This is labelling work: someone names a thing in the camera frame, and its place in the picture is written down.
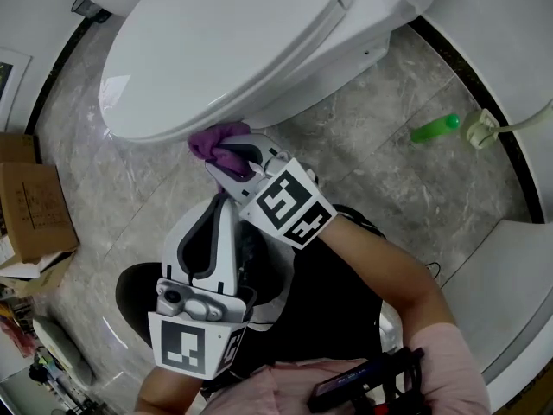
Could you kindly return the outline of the brown cardboard box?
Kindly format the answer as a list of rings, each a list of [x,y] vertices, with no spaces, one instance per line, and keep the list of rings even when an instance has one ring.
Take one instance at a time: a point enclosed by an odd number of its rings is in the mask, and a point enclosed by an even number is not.
[[[40,150],[34,135],[0,132],[0,163],[38,163]]]
[[[17,297],[54,289],[78,247],[57,169],[0,163],[0,284]]]

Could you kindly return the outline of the green plastic bottle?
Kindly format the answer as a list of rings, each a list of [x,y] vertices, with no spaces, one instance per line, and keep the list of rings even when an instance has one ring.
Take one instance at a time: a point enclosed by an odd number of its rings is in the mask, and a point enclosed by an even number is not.
[[[449,114],[416,128],[410,133],[410,140],[415,144],[425,143],[433,138],[457,131],[460,126],[460,117],[456,114]]]

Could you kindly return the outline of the black waist device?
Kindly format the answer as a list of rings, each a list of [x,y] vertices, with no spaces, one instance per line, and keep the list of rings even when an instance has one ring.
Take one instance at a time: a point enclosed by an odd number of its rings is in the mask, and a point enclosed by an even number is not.
[[[308,399],[312,413],[323,413],[346,402],[355,415],[432,415],[422,393],[421,348],[403,347],[314,386]]]

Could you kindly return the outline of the pile of assorted clutter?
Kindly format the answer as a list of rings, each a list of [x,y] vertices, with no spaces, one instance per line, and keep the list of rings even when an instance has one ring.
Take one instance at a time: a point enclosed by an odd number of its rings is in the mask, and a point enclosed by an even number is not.
[[[0,413],[112,415],[93,394],[95,377],[83,390],[42,345],[33,329],[34,316],[44,315],[32,298],[0,301]]]

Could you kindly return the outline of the purple cleaning cloth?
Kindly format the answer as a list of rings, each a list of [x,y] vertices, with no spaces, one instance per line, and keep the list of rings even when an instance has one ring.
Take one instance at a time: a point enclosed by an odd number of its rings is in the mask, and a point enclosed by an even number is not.
[[[219,145],[227,137],[248,135],[249,125],[242,122],[217,124],[204,131],[196,132],[188,138],[188,148],[200,160],[226,170],[232,176],[247,177],[253,174],[249,163],[230,150]]]

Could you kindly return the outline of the white power plug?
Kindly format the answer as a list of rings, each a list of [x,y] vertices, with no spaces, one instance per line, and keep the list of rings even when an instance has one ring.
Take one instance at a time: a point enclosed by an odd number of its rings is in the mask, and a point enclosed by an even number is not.
[[[498,139],[499,123],[487,110],[480,109],[468,113],[461,123],[461,135],[476,150],[493,145]]]

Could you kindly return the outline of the person's right forearm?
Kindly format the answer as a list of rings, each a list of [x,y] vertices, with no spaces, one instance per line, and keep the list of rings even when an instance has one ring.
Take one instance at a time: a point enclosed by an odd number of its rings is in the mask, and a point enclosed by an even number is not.
[[[453,315],[427,267],[387,239],[338,215],[319,238],[397,313],[403,339],[438,324],[453,324]]]

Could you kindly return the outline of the person's left forearm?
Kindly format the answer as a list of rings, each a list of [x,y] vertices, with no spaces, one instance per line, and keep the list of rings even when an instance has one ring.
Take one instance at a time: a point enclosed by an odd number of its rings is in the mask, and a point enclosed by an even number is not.
[[[203,380],[154,367],[145,378],[134,411],[149,415],[186,415]]]

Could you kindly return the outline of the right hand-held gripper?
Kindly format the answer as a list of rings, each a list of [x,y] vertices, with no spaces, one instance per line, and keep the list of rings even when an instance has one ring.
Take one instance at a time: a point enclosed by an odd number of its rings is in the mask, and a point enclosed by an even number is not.
[[[239,217],[269,236],[303,249],[337,216],[313,171],[264,134],[227,137],[219,147],[238,156],[251,173],[241,176],[205,163],[207,172],[242,207]]]

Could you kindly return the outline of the black mesh trash bin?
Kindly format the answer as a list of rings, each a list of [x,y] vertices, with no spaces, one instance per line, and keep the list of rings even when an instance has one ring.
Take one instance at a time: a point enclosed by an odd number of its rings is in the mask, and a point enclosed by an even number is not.
[[[101,8],[92,0],[75,0],[71,11],[96,23],[104,23],[111,17],[111,12]]]

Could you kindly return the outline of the white toilet with sticker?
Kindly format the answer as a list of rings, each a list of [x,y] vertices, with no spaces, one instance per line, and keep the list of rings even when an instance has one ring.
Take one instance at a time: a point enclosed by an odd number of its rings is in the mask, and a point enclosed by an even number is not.
[[[374,66],[434,1],[136,0],[105,61],[102,118],[134,143],[277,125]]]

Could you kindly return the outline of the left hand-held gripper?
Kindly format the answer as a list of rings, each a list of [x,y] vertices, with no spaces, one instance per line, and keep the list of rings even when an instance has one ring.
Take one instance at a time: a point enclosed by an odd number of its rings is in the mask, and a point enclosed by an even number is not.
[[[156,311],[148,314],[156,365],[213,380],[234,362],[257,301],[255,290],[238,288],[232,199],[215,195],[175,223],[164,241],[162,275]]]

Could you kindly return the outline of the person's black trousers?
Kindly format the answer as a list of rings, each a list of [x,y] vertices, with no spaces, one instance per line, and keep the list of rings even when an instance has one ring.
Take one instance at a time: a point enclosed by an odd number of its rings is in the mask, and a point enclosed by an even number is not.
[[[162,261],[141,263],[116,286],[122,316],[151,349],[148,314],[156,311],[160,278]],[[296,251],[283,311],[262,329],[252,321],[255,309],[284,291],[283,280],[262,234],[238,218],[238,288],[245,286],[257,292],[251,319],[234,362],[212,381],[243,378],[277,362],[368,359],[381,350],[381,299],[320,239]]]

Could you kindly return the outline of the person's pink shirt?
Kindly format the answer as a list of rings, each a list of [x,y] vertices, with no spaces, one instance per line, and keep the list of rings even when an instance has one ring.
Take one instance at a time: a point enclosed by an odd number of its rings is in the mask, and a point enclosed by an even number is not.
[[[422,393],[432,415],[491,415],[485,382],[453,324],[438,323],[410,338],[421,348]],[[216,393],[200,415],[314,415],[307,406],[314,386],[357,367],[361,360],[278,363]]]

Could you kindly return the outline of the window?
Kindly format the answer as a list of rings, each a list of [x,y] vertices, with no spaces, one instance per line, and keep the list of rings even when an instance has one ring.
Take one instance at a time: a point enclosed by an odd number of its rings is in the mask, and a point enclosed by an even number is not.
[[[0,46],[0,131],[18,128],[27,109],[26,80],[33,58]]]

